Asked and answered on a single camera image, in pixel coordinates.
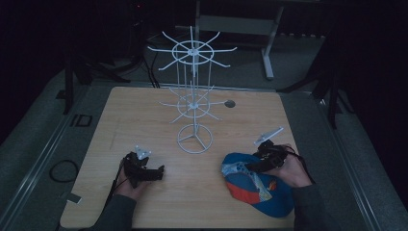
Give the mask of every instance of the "white wire display rack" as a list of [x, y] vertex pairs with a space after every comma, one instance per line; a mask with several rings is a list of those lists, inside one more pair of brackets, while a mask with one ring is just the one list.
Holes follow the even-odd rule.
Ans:
[[[210, 91], [214, 86], [211, 86], [211, 67], [212, 64], [217, 64], [222, 67], [229, 67], [230, 65], [221, 64], [214, 60], [214, 55], [217, 52], [231, 52], [237, 49], [215, 50], [209, 44], [211, 41], [219, 36], [219, 32], [207, 42], [194, 40], [192, 37], [192, 27], [190, 28], [190, 40], [177, 41], [163, 32], [163, 35], [173, 41], [175, 45], [172, 49], [156, 49], [149, 47], [152, 51], [171, 53], [174, 61], [166, 66], [159, 68], [165, 70], [170, 66], [176, 64], [177, 69], [177, 87], [170, 88], [171, 92], [177, 95], [178, 102], [176, 104], [162, 103], [165, 106], [176, 107], [180, 115], [173, 119], [173, 123], [181, 117], [188, 117], [192, 119], [192, 124], [182, 127], [177, 135], [177, 142], [179, 146], [186, 152], [191, 154], [203, 153], [210, 148], [213, 143], [213, 134], [206, 126], [198, 123], [198, 118], [202, 116], [211, 116], [214, 119], [220, 118], [212, 115], [210, 109], [212, 105], [224, 104], [223, 102], [210, 101]], [[206, 87], [198, 86], [199, 66], [208, 64], [208, 81]], [[189, 140], [195, 140], [198, 145], [191, 145]]]

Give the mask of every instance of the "hand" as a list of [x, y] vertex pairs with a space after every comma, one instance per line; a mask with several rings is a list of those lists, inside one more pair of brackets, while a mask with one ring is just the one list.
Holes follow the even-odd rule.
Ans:
[[[283, 144], [282, 146], [285, 146], [287, 151], [292, 151], [290, 144]], [[294, 155], [288, 155], [285, 164], [280, 168], [271, 169], [264, 174], [277, 176], [292, 188], [312, 185], [302, 163]]]
[[121, 194], [138, 201], [143, 195], [143, 192], [145, 191], [147, 186], [149, 186], [151, 183], [151, 181], [142, 181], [135, 189], [133, 189], [132, 184], [127, 179], [125, 172], [122, 169], [117, 179], [117, 188], [114, 194]]

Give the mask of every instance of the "blue cap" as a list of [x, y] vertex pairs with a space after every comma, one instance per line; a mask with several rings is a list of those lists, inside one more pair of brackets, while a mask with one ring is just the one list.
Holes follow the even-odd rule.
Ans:
[[261, 160], [250, 154], [230, 153], [221, 171], [231, 195], [262, 213], [282, 218], [293, 209], [292, 189], [276, 176], [249, 171], [245, 165]]

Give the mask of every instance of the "gray carpet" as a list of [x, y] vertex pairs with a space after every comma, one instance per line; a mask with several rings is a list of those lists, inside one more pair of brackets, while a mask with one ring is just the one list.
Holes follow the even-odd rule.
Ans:
[[[150, 40], [158, 47], [168, 47], [160, 37]], [[275, 72], [273, 81], [266, 80], [258, 49], [240, 47], [233, 53], [217, 54], [216, 60], [231, 67], [213, 66], [212, 84], [223, 88], [275, 90], [302, 79], [322, 43], [315, 38], [279, 37], [272, 53]], [[219, 47], [231, 44], [217, 43]], [[154, 52], [146, 51], [152, 64]], [[154, 64], [155, 75], [162, 86], [175, 83], [175, 69], [157, 71], [170, 57], [159, 54]], [[61, 160], [82, 163], [89, 142], [103, 111], [109, 92], [114, 86], [151, 88], [145, 66], [122, 73], [131, 84], [119, 84], [96, 76], [91, 86], [76, 84], [75, 105], [69, 115], [62, 115], [64, 102], [55, 99], [64, 87], [64, 73], [56, 76], [28, 114], [1, 146], [0, 178], [2, 220], [20, 182], [38, 158], [47, 160], [38, 181], [27, 191], [21, 210], [14, 211], [8, 230], [66, 230], [58, 227], [66, 196], [73, 183], [57, 183], [48, 171]], [[326, 106], [309, 95], [314, 84], [296, 92], [281, 94], [294, 139], [301, 155], [306, 158], [311, 174], [318, 182], [326, 207], [343, 230], [407, 230], [408, 215], [376, 157], [370, 140], [357, 117], [344, 108], [336, 115], [337, 131], [325, 118]], [[90, 127], [78, 127], [75, 115], [92, 116]], [[50, 138], [58, 139], [50, 146]], [[75, 170], [62, 164], [54, 171], [59, 178], [70, 178]]]

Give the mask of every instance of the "white plastic part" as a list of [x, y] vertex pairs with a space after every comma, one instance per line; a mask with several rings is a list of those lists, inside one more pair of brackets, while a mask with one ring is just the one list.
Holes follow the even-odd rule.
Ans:
[[275, 129], [275, 130], [272, 130], [272, 131], [270, 131], [270, 132], [264, 133], [264, 134], [261, 135], [261, 137], [259, 137], [259, 139], [257, 139], [257, 140], [254, 142], [254, 144], [255, 144], [255, 145], [259, 145], [259, 144], [261, 144], [262, 142], [267, 141], [267, 140], [269, 140], [270, 138], [272, 138], [272, 137], [278, 135], [280, 132], [282, 132], [282, 130], [283, 130], [283, 127], [279, 127], [278, 129]]
[[143, 160], [144, 158], [150, 156], [152, 154], [151, 151], [147, 151], [144, 149], [141, 149], [138, 145], [135, 146], [135, 151], [136, 154], [138, 154], [138, 159]]

